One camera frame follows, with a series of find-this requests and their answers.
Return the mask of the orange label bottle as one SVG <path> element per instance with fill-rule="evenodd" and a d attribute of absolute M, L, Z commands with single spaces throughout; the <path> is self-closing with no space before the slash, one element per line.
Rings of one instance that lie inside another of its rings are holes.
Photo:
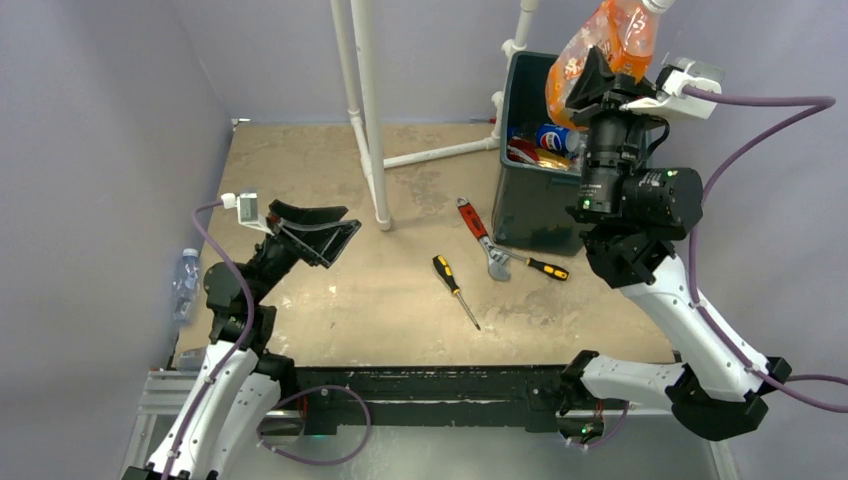
<path fill-rule="evenodd" d="M 551 66 L 545 100 L 552 123 L 573 129 L 565 103 L 596 47 L 615 73 L 641 79 L 652 61 L 661 16 L 674 0 L 607 0 L 600 3 Z"/>

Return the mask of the clear water bottle edge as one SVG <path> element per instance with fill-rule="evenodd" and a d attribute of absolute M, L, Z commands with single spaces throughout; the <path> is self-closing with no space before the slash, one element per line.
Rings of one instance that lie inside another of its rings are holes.
<path fill-rule="evenodd" d="M 186 248 L 175 266 L 172 278 L 172 321 L 182 327 L 191 323 L 193 308 L 199 292 L 199 252 Z"/>

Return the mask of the amber tea bottle red label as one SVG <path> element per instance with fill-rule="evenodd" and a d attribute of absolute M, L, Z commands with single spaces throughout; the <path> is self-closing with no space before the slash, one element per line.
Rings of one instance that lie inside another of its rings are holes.
<path fill-rule="evenodd" d="M 535 150 L 535 155 L 537 157 L 536 164 L 542 168 L 565 171 L 568 171 L 571 168 L 570 160 L 567 157 L 558 155 L 557 153 L 537 148 Z"/>

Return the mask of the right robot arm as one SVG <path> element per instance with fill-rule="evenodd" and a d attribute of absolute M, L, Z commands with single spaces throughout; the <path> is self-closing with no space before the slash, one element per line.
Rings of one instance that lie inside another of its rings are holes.
<path fill-rule="evenodd" d="M 688 285 L 674 245 L 702 218 L 703 183 L 691 168 L 646 166 L 654 151 L 646 133 L 668 122 L 626 106 L 651 94 L 648 82 L 614 72 L 598 47 L 589 50 L 565 102 L 574 124 L 588 133 L 568 211 L 587 225 L 581 237 L 595 275 L 645 312 L 681 359 L 638 363 L 584 350 L 562 373 L 561 411 L 622 400 L 668 411 L 690 432 L 722 441 L 760 426 L 765 396 L 787 381 L 791 368 L 748 345 Z"/>

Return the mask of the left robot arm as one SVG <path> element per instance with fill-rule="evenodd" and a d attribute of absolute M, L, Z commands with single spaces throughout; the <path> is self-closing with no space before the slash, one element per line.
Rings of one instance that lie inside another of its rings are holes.
<path fill-rule="evenodd" d="M 293 359 L 267 344 L 277 310 L 262 300 L 293 267 L 331 267 L 360 230 L 344 206 L 303 208 L 273 201 L 265 217 L 252 194 L 227 193 L 196 208 L 234 209 L 241 225 L 263 233 L 246 262 L 233 261 L 211 237 L 220 262 L 203 277 L 213 318 L 196 379 L 165 438 L 126 479 L 223 479 L 236 455 L 260 432 L 266 414 L 311 394 L 301 389 Z"/>

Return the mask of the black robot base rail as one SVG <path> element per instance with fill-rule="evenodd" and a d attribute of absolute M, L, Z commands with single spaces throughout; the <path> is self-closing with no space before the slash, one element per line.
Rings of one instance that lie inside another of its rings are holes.
<path fill-rule="evenodd" d="M 297 367 L 282 409 L 308 435 L 340 426 L 515 427 L 556 432 L 566 417 L 622 406 L 570 390 L 562 365 Z"/>

